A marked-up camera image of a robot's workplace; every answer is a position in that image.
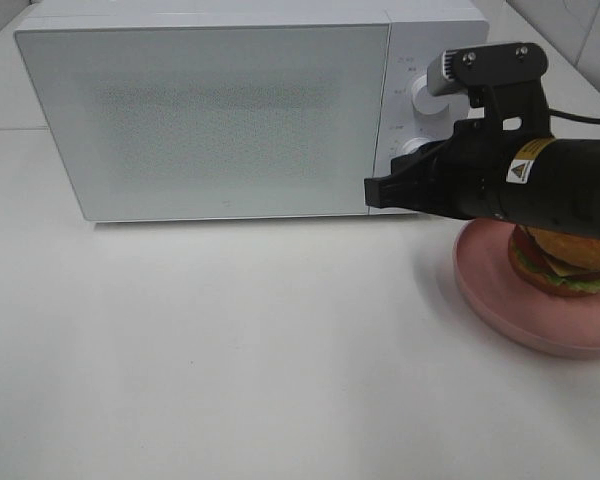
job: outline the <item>plate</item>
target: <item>plate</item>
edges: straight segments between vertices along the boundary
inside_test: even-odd
[[[511,340],[569,358],[600,357],[600,294],[563,298],[523,281],[507,257],[514,225],[478,219],[458,235],[454,272],[478,316]]]

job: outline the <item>yellow warning sticker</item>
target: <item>yellow warning sticker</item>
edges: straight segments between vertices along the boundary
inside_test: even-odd
[[[509,168],[507,169],[507,182],[508,183],[527,183],[529,181],[529,174],[533,167],[533,162],[540,152],[554,142],[555,138],[536,138],[526,143],[519,151],[516,156],[511,160]]]

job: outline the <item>microwave knob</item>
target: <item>microwave knob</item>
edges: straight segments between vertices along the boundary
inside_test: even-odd
[[[427,90],[427,76],[416,78],[411,84],[411,102],[413,108],[423,115],[436,115],[449,106],[445,97],[434,97]]]
[[[425,143],[429,143],[430,141],[430,138],[425,137],[412,138],[398,149],[398,155],[408,155],[410,153],[413,153],[422,145],[424,145]]]

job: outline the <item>screw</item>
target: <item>screw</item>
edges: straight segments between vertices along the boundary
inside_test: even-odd
[[[529,48],[526,45],[516,48],[516,57],[518,60],[522,60],[529,53]]]
[[[467,67],[470,67],[471,65],[473,65],[473,62],[476,61],[476,53],[475,52],[469,52],[469,53],[465,53],[462,56],[462,63],[464,63]]]

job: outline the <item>toy hamburger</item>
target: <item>toy hamburger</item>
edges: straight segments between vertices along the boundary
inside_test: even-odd
[[[520,278],[548,294],[600,293],[600,240],[516,225],[509,261]]]

